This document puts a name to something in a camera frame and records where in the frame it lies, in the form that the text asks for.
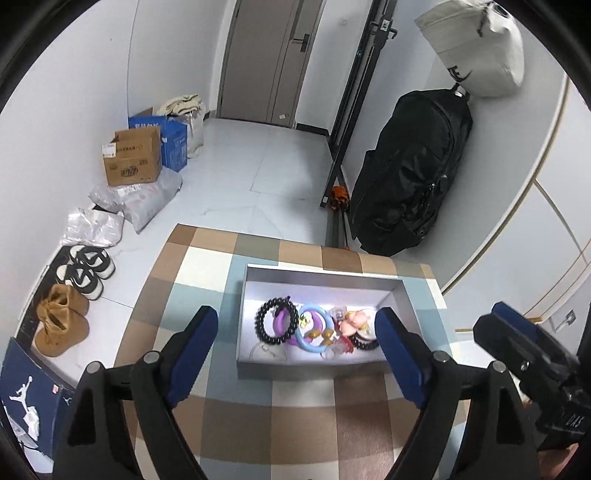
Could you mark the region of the right hand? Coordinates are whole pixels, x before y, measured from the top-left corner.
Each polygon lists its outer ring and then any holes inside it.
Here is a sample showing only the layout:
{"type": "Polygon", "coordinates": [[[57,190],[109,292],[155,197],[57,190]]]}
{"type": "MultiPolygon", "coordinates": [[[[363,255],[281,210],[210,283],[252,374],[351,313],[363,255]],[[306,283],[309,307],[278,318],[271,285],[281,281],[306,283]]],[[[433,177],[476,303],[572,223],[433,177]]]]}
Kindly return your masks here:
{"type": "Polygon", "coordinates": [[[538,453],[542,480],[556,479],[578,450],[578,444],[572,444],[564,450],[545,450],[538,453]]]}

